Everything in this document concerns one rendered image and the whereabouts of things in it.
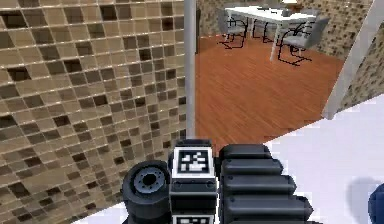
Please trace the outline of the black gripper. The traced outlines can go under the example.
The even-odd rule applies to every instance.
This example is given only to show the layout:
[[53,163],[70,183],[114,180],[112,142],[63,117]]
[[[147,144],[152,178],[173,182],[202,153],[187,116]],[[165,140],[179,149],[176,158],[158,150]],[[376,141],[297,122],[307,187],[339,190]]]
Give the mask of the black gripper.
[[151,160],[134,165],[121,187],[128,213],[122,224],[170,224],[169,179],[165,161]]

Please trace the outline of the white dining table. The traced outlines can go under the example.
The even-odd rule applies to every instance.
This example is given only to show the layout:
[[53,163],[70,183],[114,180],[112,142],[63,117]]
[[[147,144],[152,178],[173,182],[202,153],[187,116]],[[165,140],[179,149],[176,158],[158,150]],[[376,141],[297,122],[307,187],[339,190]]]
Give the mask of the white dining table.
[[315,20],[314,15],[294,13],[288,17],[282,15],[282,9],[268,9],[261,10],[259,6],[247,6],[247,7],[232,7],[226,8],[228,16],[232,15],[241,15],[247,18],[256,19],[258,21],[274,23],[277,25],[274,35],[274,42],[271,48],[270,60],[273,60],[275,56],[276,46],[278,42],[278,36],[282,27],[286,27],[292,23],[302,23],[305,22],[309,24]]

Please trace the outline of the dark blue round object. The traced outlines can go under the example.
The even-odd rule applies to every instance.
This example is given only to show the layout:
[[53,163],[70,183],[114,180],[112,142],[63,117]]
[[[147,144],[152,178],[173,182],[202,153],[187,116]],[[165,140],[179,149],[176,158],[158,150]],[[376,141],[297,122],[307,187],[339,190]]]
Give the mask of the dark blue round object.
[[368,213],[372,224],[384,224],[384,183],[370,195]]

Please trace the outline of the grey chair black frame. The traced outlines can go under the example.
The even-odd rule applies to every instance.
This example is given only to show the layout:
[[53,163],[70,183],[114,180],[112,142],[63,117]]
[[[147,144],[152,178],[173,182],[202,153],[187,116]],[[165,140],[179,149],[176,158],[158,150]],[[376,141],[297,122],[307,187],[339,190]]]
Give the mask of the grey chair black frame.
[[[311,21],[308,24],[301,23],[296,28],[289,29],[285,32],[280,41],[278,60],[293,66],[298,66],[299,63],[304,60],[310,61],[310,58],[303,57],[300,54],[300,51],[307,50],[320,43],[323,32],[329,21],[329,17],[322,17],[315,21]],[[284,46],[289,47],[289,52],[293,57],[297,58],[296,61],[290,62],[281,57]]]
[[220,41],[226,49],[242,48],[244,46],[248,23],[240,16],[230,16],[225,9],[217,10],[218,28],[222,35],[225,36]]

